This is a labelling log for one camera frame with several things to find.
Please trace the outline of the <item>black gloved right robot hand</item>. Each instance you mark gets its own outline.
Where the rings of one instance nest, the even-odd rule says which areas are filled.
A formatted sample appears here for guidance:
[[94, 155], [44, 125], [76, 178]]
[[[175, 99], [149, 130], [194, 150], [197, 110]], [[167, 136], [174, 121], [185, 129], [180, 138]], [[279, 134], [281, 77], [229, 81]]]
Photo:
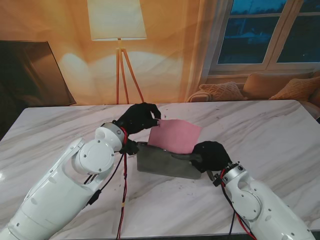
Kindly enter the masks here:
[[200, 155], [202, 161], [191, 160], [191, 165], [198, 171], [222, 171], [231, 165], [231, 161], [224, 146], [217, 141], [204, 141], [194, 146], [193, 154]]

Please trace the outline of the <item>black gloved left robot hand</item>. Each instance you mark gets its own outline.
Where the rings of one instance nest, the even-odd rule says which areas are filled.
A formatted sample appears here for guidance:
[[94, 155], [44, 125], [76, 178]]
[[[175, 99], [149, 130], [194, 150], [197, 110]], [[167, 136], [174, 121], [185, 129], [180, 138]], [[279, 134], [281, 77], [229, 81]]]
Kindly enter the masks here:
[[118, 119], [112, 123], [123, 128], [128, 135], [136, 134], [142, 130], [150, 129], [158, 125], [161, 112], [153, 103], [134, 104]]

